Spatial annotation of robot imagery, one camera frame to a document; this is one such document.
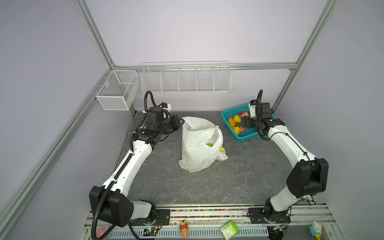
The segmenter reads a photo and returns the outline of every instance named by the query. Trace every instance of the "teal plastic basket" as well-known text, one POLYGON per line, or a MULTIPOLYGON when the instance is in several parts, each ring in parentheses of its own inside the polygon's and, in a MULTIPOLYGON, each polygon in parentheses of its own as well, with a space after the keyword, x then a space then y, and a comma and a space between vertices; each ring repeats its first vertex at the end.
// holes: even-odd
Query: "teal plastic basket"
POLYGON ((232 108, 232 109, 226 110, 226 111, 221 113, 221 116, 224 119, 225 125, 227 126, 229 131, 232 133, 232 136, 235 138, 235 140, 237 142, 242 142, 242 141, 245 141, 247 139, 250 139, 250 138, 255 137, 255 136, 258 135, 258 133, 257 133, 255 128, 246 128, 245 131, 240 132, 240 134, 237 135, 235 133, 235 131, 233 130, 233 128, 231 127, 231 125, 229 125, 228 118, 233 118, 236 115, 240 115, 240 113, 242 111, 246 111, 246 112, 249 113, 248 104, 244 105, 244 106, 237 107, 237 108, 232 108))

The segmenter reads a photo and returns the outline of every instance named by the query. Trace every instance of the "white wire basket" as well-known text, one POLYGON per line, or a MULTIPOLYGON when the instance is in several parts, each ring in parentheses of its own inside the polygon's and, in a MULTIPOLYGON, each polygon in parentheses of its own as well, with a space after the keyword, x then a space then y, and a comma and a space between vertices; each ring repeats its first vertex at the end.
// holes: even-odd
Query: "white wire basket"
POLYGON ((143 93, 229 93, 232 79, 227 62, 161 66, 143 63, 141 86, 143 93))
POLYGON ((96 97, 105 110, 129 110, 139 85, 136 71, 113 70, 96 97))

